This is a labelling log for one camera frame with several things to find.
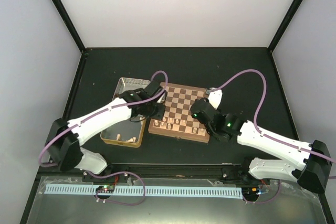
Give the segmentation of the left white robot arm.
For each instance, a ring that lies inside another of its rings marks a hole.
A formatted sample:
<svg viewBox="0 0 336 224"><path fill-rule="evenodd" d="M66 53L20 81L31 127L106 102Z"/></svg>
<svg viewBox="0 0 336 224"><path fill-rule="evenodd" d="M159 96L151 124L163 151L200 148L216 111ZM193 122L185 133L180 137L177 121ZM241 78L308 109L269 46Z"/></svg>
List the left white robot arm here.
<svg viewBox="0 0 336 224"><path fill-rule="evenodd" d="M89 151L83 145L103 130L138 115L161 119L165 106L159 100L164 94L164 87L151 81L145 88L122 92L88 115L69 121L57 119L51 126L44 150L60 172L74 168L87 170L106 182L112 177L112 167L101 154Z"/></svg>

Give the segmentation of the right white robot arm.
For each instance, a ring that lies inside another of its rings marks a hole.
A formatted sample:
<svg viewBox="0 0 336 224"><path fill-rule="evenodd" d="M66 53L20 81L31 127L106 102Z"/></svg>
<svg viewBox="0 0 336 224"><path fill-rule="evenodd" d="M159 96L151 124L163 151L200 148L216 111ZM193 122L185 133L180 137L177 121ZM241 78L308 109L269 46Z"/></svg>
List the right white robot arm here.
<svg viewBox="0 0 336 224"><path fill-rule="evenodd" d="M207 98L195 100L191 116L219 141L229 142L234 138L240 145L275 157L275 160L255 157L249 165L240 168L238 176L243 183L250 184L255 179L287 180L312 193L325 192L333 163L325 143L318 140L313 143L296 141L258 129L252 121L221 113Z"/></svg>

